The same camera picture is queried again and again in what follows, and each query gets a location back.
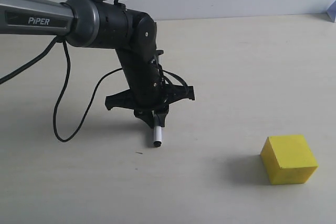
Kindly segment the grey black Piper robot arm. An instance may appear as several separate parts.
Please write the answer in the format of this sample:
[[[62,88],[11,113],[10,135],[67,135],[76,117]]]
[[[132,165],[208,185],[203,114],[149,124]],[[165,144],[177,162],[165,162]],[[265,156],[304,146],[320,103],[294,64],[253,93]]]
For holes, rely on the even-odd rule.
[[[165,78],[157,25],[145,12],[102,0],[1,0],[1,33],[55,35],[74,47],[114,49],[129,89],[106,97],[106,108],[131,109],[150,127],[154,112],[164,121],[171,103],[195,98],[193,87]]]

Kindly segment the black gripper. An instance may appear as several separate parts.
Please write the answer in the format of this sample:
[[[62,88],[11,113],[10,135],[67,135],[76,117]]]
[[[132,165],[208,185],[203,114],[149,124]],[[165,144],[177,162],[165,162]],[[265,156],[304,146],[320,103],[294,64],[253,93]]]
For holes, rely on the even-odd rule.
[[[131,90],[125,90],[120,93],[107,96],[104,104],[107,110],[111,110],[113,108],[136,110],[133,112],[134,116],[142,120],[150,128],[154,128],[154,116],[152,111],[162,109],[169,104],[183,99],[195,100],[193,86],[188,86],[186,89],[184,86],[174,84],[173,87],[171,87],[169,84],[166,84],[163,88],[162,96],[152,105],[141,105],[135,100]],[[168,113],[168,111],[157,111],[155,113],[160,127],[165,127],[165,120]]]

